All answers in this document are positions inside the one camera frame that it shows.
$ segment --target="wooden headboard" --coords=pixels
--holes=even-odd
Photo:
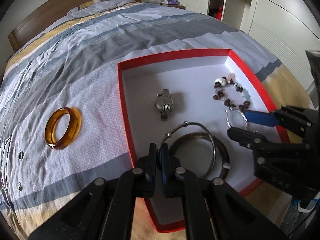
[[[68,11],[91,0],[49,0],[25,18],[8,36],[14,51],[22,48]]]

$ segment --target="striped bedsheet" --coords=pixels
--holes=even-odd
[[[0,88],[0,210],[20,239],[96,177],[114,179],[132,167],[117,63],[193,48],[233,49],[277,107],[309,106],[308,95],[277,57],[207,15],[130,3],[61,19],[11,58]],[[82,126],[72,144],[53,150],[44,141],[44,128],[64,106],[81,112]],[[67,125],[68,119],[61,122]],[[22,161],[19,152],[24,153]]]

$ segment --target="amber bangle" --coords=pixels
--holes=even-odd
[[[57,126],[57,122],[64,114],[70,115],[70,121],[68,128],[62,138],[58,141],[54,138],[55,128]],[[70,144],[72,138],[76,133],[77,127],[77,118],[76,114],[68,107],[60,108],[53,113],[50,117],[44,131],[44,139],[48,146],[52,149],[60,150]]]

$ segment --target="pearl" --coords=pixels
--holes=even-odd
[[[222,87],[224,87],[226,85],[226,80],[224,78],[217,78],[215,80],[215,82],[219,82],[221,84]]]

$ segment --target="silver bangle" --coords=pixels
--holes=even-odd
[[[216,155],[217,155],[217,149],[216,149],[216,145],[214,143],[213,137],[211,135],[211,133],[209,132],[209,130],[202,124],[198,123],[198,122],[188,122],[188,121],[184,121],[182,124],[179,124],[177,127],[173,128],[170,132],[166,133],[166,135],[164,136],[164,138],[162,139],[161,143],[158,146],[157,149],[157,153],[160,153],[161,147],[162,145],[166,142],[166,140],[168,138],[170,138],[177,130],[181,129],[182,127],[187,127],[188,125],[197,125],[199,127],[201,127],[209,136],[211,144],[212,144],[212,159],[211,159],[211,163],[210,163],[210,167],[211,170],[209,172],[209,174],[212,172],[214,164],[216,162]]]
[[[245,121],[245,127],[244,127],[244,129],[247,130],[247,128],[248,128],[248,120],[247,120],[247,118],[245,117],[244,113],[243,113],[240,109],[237,109],[237,108],[231,108],[231,107],[229,107],[229,109],[230,109],[230,111],[236,110],[236,111],[238,111],[238,112],[241,114],[241,116],[243,117],[243,119],[244,119],[244,121]],[[227,113],[227,124],[228,124],[228,127],[231,128],[232,125],[230,124],[230,121],[229,121],[228,110],[226,110],[226,113]]]

